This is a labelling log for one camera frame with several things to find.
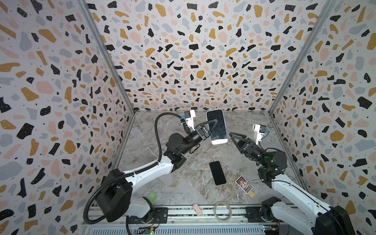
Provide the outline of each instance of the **eraser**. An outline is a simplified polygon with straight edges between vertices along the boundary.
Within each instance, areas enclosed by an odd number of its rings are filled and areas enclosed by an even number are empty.
[[[192,207],[193,207],[194,211],[196,212],[197,216],[201,217],[202,216],[202,211],[199,208],[199,206],[197,205],[197,203],[195,203]]]

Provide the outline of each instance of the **smartphone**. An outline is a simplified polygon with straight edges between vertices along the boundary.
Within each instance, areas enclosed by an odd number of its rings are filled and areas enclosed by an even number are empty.
[[[212,144],[224,144],[227,143],[227,131],[226,124],[224,122],[224,114],[221,109],[210,110],[206,112],[206,119],[211,121],[217,119],[218,123],[210,133],[210,141]],[[212,129],[214,123],[209,123],[209,130]]]
[[[210,170],[214,179],[215,185],[222,185],[227,183],[226,177],[224,176],[221,163],[219,161],[209,163]]]

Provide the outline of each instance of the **gray marble surface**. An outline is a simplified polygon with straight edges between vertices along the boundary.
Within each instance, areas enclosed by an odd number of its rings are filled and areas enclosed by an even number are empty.
[[[135,169],[158,158],[158,146],[154,133],[154,121],[160,112],[138,112],[133,123],[129,139],[126,143],[118,168],[121,171]],[[195,125],[205,122],[205,112],[196,112]],[[261,145],[263,148],[274,147],[282,150],[276,131],[266,112],[224,112],[227,133],[236,132],[251,135],[252,124],[264,124],[270,130]],[[186,136],[180,120],[166,115],[158,121],[158,133],[162,152],[166,151],[166,142],[171,134],[180,133]],[[193,154],[186,154],[183,166],[168,175],[161,176],[141,187],[135,196],[148,196],[156,192],[158,199],[155,205],[214,205],[219,201],[229,204],[260,204],[271,196],[284,199],[281,194],[262,183],[258,177],[255,162],[241,155],[228,136],[225,144],[212,145],[210,139],[201,142],[201,146]],[[216,186],[211,176],[209,163],[220,161],[227,183]],[[285,173],[295,181],[295,175],[288,163]],[[236,184],[235,180],[243,175],[252,185],[256,194],[251,199]]]

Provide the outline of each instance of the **card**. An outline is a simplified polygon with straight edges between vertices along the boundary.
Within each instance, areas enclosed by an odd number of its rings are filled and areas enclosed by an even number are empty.
[[[243,177],[240,176],[235,183],[250,197],[253,198],[255,194],[251,191],[253,186]]]

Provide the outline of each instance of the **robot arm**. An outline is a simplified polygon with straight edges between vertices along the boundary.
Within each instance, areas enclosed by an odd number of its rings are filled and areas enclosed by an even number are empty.
[[[184,120],[184,117],[181,119],[182,124],[186,124],[186,121],[187,120]],[[207,130],[205,125],[214,123],[213,130],[217,125],[217,122],[217,120],[211,120],[200,123],[193,128],[194,131],[187,130],[187,127],[185,126],[184,129],[189,133],[186,137],[183,137],[179,133],[172,134],[166,144],[167,151],[160,156],[158,160],[124,172],[120,172],[119,169],[112,170],[102,181],[99,189],[97,189],[88,200],[83,214],[84,221],[88,224],[94,224],[106,218],[108,222],[112,222],[124,214],[137,216],[145,223],[150,221],[154,215],[154,206],[146,197],[137,198],[132,194],[150,181],[179,169],[186,161],[183,154],[187,152],[192,153],[190,150],[193,147],[199,146],[199,143],[202,140],[205,140],[210,136],[210,131]],[[156,136],[161,154],[157,133]],[[96,220],[91,220],[88,218],[88,211],[94,200],[98,203],[104,216]]]
[[[230,133],[230,137],[241,154],[256,161],[262,166],[258,175],[262,182],[284,195],[300,210],[293,209],[281,202],[277,197],[271,197],[262,202],[262,219],[271,221],[274,218],[282,220],[303,234],[307,235],[354,235],[354,229],[348,213],[340,206],[332,207],[317,199],[284,174],[287,168],[286,154],[278,149],[267,152],[255,142],[260,141],[259,128],[254,128],[254,139],[246,135]]]

